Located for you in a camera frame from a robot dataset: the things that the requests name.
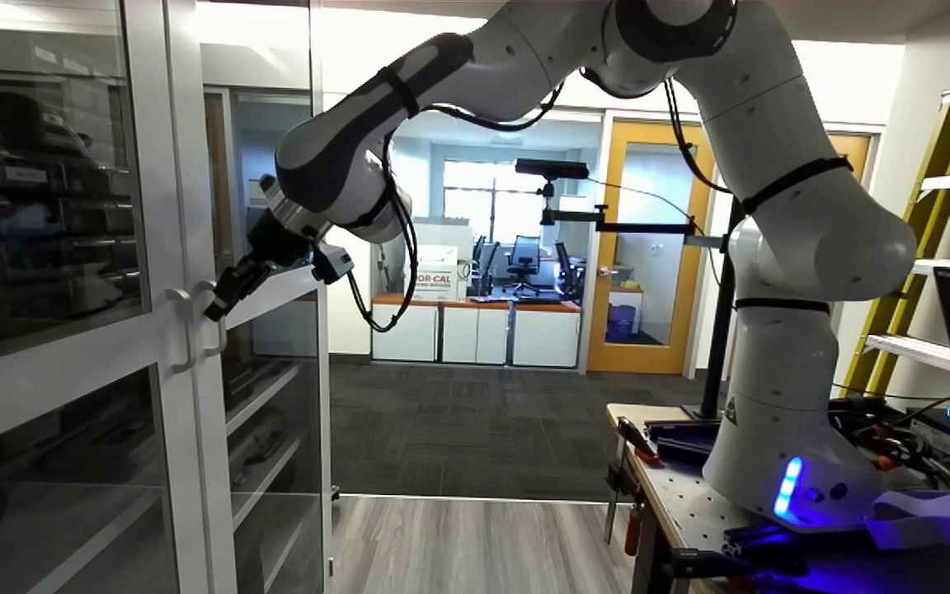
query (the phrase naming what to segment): glass door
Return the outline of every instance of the glass door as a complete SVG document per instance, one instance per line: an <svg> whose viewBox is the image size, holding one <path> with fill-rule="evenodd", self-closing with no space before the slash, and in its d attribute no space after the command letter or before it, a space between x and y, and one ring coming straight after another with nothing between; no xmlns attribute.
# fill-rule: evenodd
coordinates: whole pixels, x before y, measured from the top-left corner
<svg viewBox="0 0 950 594"><path fill-rule="evenodd" d="M164 38L0 3L0 591L212 591Z"/></svg>
<svg viewBox="0 0 950 594"><path fill-rule="evenodd" d="M714 155L686 130L698 168ZM607 162L607 222L707 228L707 184L694 182L668 125L612 123ZM695 301L695 246L684 234L600 234L586 369L684 372Z"/></svg>
<svg viewBox="0 0 950 594"><path fill-rule="evenodd" d="M215 261L200 261L222 272L246 250L246 228L280 199L275 148L311 119L311 98L302 91L209 90L206 110ZM218 325L200 319L200 329L206 341L215 341L209 351L215 355L197 367L200 386L218 404L218 420L209 412L212 427L206 428L225 437L225 452L209 457L209 467L215 482L231 486L231 498L218 507L228 523L218 539L228 539L231 549L218 553L234 559L236 591L324 591L324 291L311 266L295 266L244 296Z"/></svg>

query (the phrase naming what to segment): robotic arm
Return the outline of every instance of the robotic arm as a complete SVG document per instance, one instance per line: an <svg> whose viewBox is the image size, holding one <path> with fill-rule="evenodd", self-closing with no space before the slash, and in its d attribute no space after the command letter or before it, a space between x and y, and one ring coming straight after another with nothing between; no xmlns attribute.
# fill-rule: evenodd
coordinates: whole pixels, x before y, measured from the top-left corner
<svg viewBox="0 0 950 594"><path fill-rule="evenodd" d="M830 151L793 38L763 0L511 0L473 35L417 46L285 140L286 199L257 222L209 317L317 250L329 225L367 240L402 231L385 151L402 119L442 101L484 123L518 119L574 69L621 98L681 78L750 214L730 237L736 369L708 486L799 531L855 529L881 479L829 427L829 301L893 291L915 237Z"/></svg>

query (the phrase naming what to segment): wooden table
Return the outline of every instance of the wooden table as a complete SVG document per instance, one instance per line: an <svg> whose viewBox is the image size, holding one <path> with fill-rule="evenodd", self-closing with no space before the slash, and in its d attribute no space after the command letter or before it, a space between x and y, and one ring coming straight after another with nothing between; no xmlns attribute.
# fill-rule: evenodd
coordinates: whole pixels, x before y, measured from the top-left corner
<svg viewBox="0 0 950 594"><path fill-rule="evenodd" d="M639 428L644 421L689 420L681 406L607 406L607 416L609 421L627 420ZM730 529L763 518L715 496L698 476L645 467L627 445L621 445L621 457L645 498L632 594L727 591L722 580L672 580L666 563L677 549L722 552ZM830 594L936 594L950 591L950 549L814 553L807 559L807 575L789 584Z"/></svg>

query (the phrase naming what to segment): floor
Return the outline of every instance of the floor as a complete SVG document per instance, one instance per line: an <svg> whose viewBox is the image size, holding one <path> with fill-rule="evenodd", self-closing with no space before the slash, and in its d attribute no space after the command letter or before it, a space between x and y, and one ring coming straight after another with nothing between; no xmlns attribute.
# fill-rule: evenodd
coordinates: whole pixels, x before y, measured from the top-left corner
<svg viewBox="0 0 950 594"><path fill-rule="evenodd" d="M344 498L340 594L622 594L632 559L605 545L605 505Z"/></svg>
<svg viewBox="0 0 950 594"><path fill-rule="evenodd" d="M605 501L607 404L695 406L681 377L333 361L333 482L374 496Z"/></svg>

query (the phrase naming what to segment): cabinet door handle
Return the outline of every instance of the cabinet door handle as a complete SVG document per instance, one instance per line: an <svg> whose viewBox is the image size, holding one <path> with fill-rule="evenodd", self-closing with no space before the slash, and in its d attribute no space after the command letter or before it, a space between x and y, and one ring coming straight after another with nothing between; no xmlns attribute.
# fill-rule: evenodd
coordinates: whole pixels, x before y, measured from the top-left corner
<svg viewBox="0 0 950 594"><path fill-rule="evenodd" d="M206 355L222 355L225 347L231 347L231 336L225 332L225 317L222 317L215 325L218 325L218 347L215 347L215 351L206 351Z"/></svg>
<svg viewBox="0 0 950 594"><path fill-rule="evenodd" d="M168 301L170 301L170 305L178 305L178 307L182 307L182 314L187 317L187 307L191 307L191 294L187 294L187 291L182 291L182 287L170 287L170 291L168 291ZM191 367L191 351L187 351L187 341L182 341L182 344L186 344L186 347L182 347L182 351L186 351L186 361L182 361L182 363L170 363L170 369L175 369L175 372L182 372L182 369L187 369L187 367Z"/></svg>

